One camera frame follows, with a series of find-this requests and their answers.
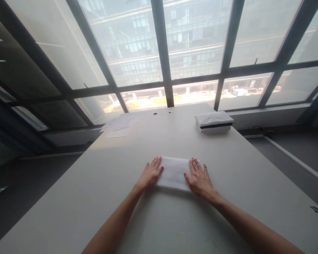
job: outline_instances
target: table surface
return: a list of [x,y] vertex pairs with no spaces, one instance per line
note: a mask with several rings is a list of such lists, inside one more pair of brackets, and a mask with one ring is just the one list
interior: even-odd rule
[[[310,208],[318,205],[234,128],[200,133],[194,116],[212,111],[206,103],[149,110],[127,137],[103,133],[1,239],[0,254],[80,253],[155,156],[198,158],[227,199],[304,252],[318,253],[318,213]],[[153,189],[141,197],[117,252],[252,251],[203,200]]]

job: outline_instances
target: left hand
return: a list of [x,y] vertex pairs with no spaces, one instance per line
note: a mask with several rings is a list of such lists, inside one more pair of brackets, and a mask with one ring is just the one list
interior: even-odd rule
[[151,164],[148,162],[136,185],[141,189],[147,189],[155,185],[164,170],[163,166],[159,167],[160,163],[161,156],[154,158]]

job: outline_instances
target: gray floor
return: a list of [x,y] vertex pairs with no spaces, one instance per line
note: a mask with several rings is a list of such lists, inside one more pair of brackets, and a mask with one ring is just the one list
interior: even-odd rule
[[[248,141],[269,161],[271,161],[281,172],[283,172],[284,175],[286,175],[294,184],[296,184],[304,193],[306,193],[314,202],[318,204],[317,178],[287,157],[283,152],[278,150],[264,138],[248,139]],[[304,156],[299,157],[299,159],[303,161],[304,158]]]
[[273,140],[318,172],[318,130],[273,135]]
[[0,167],[0,239],[80,156],[14,161]]

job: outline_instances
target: white paper sheet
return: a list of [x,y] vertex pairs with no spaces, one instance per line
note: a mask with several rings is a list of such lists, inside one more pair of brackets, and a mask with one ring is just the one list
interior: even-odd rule
[[188,161],[188,159],[162,157],[160,166],[164,166],[164,171],[156,186],[176,191],[191,192],[184,176],[185,172],[191,175]]
[[107,130],[115,131],[115,130],[132,127],[135,121],[139,120],[145,115],[146,115],[146,111],[122,114],[119,117],[108,121],[101,128],[100,132],[107,131]]
[[120,138],[120,137],[126,137],[131,131],[131,127],[117,129],[117,130],[111,130],[105,138]]

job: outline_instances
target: folded white cloth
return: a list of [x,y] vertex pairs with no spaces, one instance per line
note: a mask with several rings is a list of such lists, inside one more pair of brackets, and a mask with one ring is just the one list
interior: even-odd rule
[[195,116],[199,127],[208,125],[218,125],[224,123],[233,123],[233,119],[225,111],[215,111]]
[[164,166],[164,171],[156,186],[176,191],[191,192],[184,176],[185,172],[190,174],[188,161],[188,159],[162,157],[160,166]]

